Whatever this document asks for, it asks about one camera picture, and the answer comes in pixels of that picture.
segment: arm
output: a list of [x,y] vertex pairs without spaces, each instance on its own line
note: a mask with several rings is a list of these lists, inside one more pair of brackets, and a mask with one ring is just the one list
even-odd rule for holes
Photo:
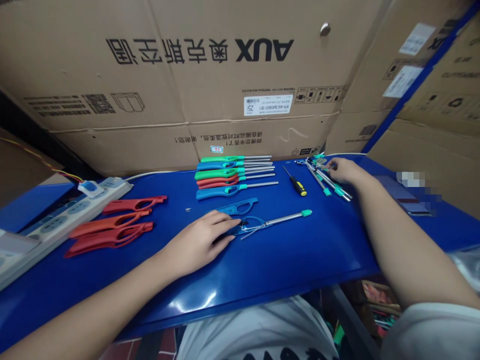
[[332,179],[356,188],[380,269],[405,308],[447,303],[480,310],[480,299],[455,264],[377,179],[343,158],[333,158],[327,167]]
[[209,212],[124,277],[12,346],[0,360],[97,360],[154,295],[214,260],[234,236],[212,242],[239,222],[225,213]]

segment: screwdriver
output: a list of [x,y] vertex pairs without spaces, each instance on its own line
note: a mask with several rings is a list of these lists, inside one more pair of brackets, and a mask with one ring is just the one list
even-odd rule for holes
[[286,173],[290,177],[290,182],[293,185],[293,188],[295,189],[295,191],[298,193],[298,195],[300,196],[307,195],[307,191],[304,189],[304,186],[300,183],[300,181],[297,181],[295,176],[290,175],[289,171],[285,168],[285,166],[283,168],[285,169]]

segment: white shirt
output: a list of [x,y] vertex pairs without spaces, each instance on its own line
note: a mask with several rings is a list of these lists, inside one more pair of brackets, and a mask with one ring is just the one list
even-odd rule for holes
[[[480,359],[480,310],[424,303],[390,329],[382,359]],[[177,360],[338,359],[320,314],[300,296],[189,324]]]

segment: recycling symbol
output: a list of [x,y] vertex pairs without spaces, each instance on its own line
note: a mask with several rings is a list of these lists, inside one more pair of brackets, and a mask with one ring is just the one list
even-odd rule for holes
[[452,100],[448,103],[448,107],[450,108],[458,108],[464,102],[463,97],[457,97],[455,100]]

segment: hand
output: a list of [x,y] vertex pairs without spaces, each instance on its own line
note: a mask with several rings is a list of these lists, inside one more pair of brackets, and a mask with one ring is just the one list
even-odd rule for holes
[[184,228],[155,256],[167,262],[170,270],[180,278],[212,262],[235,236],[229,235],[213,244],[214,240],[240,223],[226,213],[210,211]]
[[341,157],[331,159],[326,164],[326,168],[333,180],[343,184],[355,185],[363,180],[373,179],[368,172],[363,170],[355,162]]

